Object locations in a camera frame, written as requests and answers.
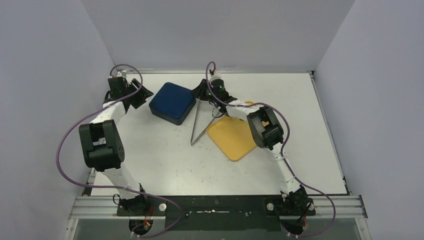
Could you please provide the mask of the blue box lid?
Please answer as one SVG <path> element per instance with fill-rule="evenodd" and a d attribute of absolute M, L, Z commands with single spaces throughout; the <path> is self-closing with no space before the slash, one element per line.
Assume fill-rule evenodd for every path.
<path fill-rule="evenodd" d="M 176 111 L 177 108 L 194 107 L 195 104 L 196 99 L 190 89 L 166 82 L 150 101 L 149 108 L 165 108 Z"/>

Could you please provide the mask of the metal tongs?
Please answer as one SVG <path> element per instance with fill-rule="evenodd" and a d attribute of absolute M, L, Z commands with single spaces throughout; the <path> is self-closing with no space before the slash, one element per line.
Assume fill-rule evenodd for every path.
<path fill-rule="evenodd" d="M 221 116 L 218 107 L 208 101 L 197 99 L 194 107 L 190 145 L 194 146 L 206 134 L 208 128 Z"/>

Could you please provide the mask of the blue chocolate box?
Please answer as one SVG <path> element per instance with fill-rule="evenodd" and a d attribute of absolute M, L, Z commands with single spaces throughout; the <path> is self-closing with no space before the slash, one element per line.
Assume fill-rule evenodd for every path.
<path fill-rule="evenodd" d="M 150 111 L 154 116 L 177 126 L 180 126 L 185 121 L 192 109 L 193 106 L 177 108 L 176 111 L 171 108 L 150 107 Z"/>

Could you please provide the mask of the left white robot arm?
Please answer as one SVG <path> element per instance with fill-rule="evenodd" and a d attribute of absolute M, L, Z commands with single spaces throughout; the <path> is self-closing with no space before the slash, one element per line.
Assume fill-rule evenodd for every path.
<path fill-rule="evenodd" d="M 124 164 L 125 149 L 117 125 L 130 107 L 139 108 L 153 93 L 137 80 L 111 76 L 109 91 L 103 109 L 89 123 L 79 126 L 83 158 L 89 168 L 103 174 L 117 189 L 119 206 L 126 212 L 144 215 L 150 202 L 142 185 L 137 182 Z"/>

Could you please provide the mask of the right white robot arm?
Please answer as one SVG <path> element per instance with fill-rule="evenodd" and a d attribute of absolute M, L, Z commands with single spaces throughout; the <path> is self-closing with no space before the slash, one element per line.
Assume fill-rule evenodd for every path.
<path fill-rule="evenodd" d="M 285 138 L 283 127 L 273 109 L 263 103 L 247 103 L 231 96 L 222 79 L 208 81 L 202 79 L 200 84 L 191 90 L 191 94 L 201 101 L 217 107 L 227 117 L 247 122 L 253 141 L 257 147 L 269 152 L 279 168 L 280 194 L 284 210 L 295 214 L 300 210 L 313 211 L 315 206 L 308 197 L 304 186 L 291 171 L 289 161 L 285 158 Z"/>

